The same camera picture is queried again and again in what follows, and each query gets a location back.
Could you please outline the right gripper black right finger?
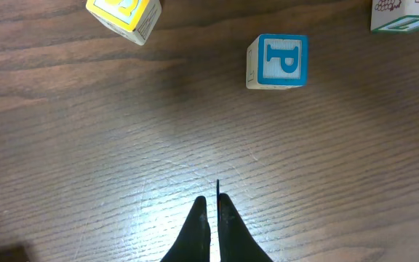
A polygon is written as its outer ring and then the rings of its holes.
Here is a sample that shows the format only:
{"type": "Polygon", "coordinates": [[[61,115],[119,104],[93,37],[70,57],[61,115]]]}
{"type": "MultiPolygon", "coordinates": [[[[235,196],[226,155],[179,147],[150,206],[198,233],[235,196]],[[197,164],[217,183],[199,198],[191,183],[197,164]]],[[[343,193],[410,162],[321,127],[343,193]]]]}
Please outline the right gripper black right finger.
{"type": "Polygon", "coordinates": [[[226,193],[220,193],[216,182],[218,239],[221,262],[272,262],[253,239],[242,217],[226,193]]]}

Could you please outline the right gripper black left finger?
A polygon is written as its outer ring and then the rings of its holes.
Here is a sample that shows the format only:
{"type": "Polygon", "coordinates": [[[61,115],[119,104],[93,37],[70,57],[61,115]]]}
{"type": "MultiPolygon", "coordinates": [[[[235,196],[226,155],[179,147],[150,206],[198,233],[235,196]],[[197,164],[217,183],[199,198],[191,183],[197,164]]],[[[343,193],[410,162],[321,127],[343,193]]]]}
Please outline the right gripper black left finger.
{"type": "Polygon", "coordinates": [[[195,198],[177,239],[161,262],[209,262],[210,225],[204,196],[195,198]]]}

